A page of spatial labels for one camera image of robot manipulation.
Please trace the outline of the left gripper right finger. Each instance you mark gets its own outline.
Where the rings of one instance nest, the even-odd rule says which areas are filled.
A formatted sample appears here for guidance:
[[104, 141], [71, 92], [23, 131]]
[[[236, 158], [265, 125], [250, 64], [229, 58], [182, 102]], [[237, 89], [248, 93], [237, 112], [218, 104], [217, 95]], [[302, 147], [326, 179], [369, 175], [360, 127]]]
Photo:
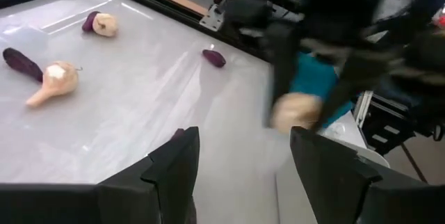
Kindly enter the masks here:
[[318, 224], [426, 224], [420, 181], [301, 127], [290, 146]]

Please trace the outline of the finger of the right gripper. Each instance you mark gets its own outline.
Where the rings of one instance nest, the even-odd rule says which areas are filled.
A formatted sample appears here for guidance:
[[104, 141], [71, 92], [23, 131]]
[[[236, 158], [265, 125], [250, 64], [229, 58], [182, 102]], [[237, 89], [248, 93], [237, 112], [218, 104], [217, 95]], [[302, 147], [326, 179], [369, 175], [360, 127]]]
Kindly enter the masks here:
[[323, 102], [318, 120], [311, 126], [318, 132], [351, 97], [372, 89], [388, 72], [393, 53], [390, 51], [354, 50], [347, 58], [337, 84]]
[[270, 112], [268, 125], [273, 125], [274, 106], [289, 92], [297, 70], [302, 27], [299, 22], [273, 22], [266, 29], [266, 53], [272, 64]]

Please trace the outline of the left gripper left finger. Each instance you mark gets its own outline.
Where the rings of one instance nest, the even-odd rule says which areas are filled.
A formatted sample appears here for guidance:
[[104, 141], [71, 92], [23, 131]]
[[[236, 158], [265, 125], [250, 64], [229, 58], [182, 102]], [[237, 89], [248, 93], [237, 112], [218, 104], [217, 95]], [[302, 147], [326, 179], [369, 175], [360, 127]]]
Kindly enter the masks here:
[[200, 158], [197, 127], [99, 183], [102, 224], [186, 224]]

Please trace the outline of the beige pear-shaped squash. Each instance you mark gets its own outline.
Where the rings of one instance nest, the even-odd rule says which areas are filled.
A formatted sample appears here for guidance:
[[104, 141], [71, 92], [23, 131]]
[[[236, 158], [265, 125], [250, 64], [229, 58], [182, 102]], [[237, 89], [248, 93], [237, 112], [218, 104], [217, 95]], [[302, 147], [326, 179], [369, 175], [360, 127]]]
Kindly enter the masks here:
[[41, 88], [26, 101], [26, 105], [37, 107], [52, 97], [72, 93], [78, 85], [78, 69], [69, 62], [55, 61], [45, 68]]

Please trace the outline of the long purple eggplant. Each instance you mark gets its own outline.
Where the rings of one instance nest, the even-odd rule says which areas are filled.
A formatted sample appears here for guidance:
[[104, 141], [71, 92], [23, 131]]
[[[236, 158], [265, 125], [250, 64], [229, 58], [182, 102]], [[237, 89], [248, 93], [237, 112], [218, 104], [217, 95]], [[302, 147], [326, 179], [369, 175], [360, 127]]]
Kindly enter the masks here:
[[11, 47], [3, 50], [3, 59], [13, 70], [28, 75], [32, 79], [42, 83], [43, 72], [40, 67], [22, 52]]

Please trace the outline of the teal plastic basket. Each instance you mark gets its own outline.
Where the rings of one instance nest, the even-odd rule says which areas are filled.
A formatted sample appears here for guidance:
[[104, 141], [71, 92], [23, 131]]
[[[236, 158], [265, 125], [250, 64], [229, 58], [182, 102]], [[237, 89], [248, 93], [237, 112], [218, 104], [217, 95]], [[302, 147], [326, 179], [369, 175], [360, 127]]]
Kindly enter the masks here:
[[297, 59], [297, 74], [291, 82], [290, 93], [304, 93], [318, 96], [323, 106], [330, 90], [336, 84], [337, 74], [331, 65], [316, 60], [316, 58], [310, 54], [299, 54]]

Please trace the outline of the black slotted stand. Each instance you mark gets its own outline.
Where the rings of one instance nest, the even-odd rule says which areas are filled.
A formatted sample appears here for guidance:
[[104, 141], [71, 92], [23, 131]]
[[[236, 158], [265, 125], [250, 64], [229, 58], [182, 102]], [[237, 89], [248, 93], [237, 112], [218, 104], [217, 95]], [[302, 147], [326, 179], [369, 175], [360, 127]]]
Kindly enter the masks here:
[[368, 91], [353, 100], [353, 116], [367, 146], [381, 155], [416, 134], [434, 141], [445, 138], [445, 109], [422, 104], [410, 107]]

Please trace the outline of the small purple eggplant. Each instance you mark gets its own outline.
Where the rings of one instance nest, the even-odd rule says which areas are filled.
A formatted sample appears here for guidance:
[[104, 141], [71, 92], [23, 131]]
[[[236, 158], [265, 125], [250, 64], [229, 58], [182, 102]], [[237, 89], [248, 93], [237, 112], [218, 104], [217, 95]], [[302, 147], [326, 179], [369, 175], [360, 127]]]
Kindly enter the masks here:
[[97, 14], [99, 14], [99, 11], [92, 11], [91, 13], [88, 14], [88, 16], [86, 17], [85, 22], [82, 25], [83, 32], [87, 32], [88, 33], [88, 32], [93, 31], [92, 24], [93, 24], [94, 19], [95, 19]]
[[227, 63], [224, 56], [218, 51], [212, 49], [203, 49], [202, 55], [205, 59], [217, 68], [222, 68]]

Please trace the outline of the silver metal mounting bracket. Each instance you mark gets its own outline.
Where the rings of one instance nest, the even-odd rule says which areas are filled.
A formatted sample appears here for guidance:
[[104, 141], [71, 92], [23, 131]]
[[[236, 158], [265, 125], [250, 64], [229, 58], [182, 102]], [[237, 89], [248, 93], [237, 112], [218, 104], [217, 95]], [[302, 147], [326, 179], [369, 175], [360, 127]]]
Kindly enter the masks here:
[[212, 31], [219, 31], [224, 22], [224, 13], [217, 4], [213, 4], [207, 14], [200, 20], [200, 25]]

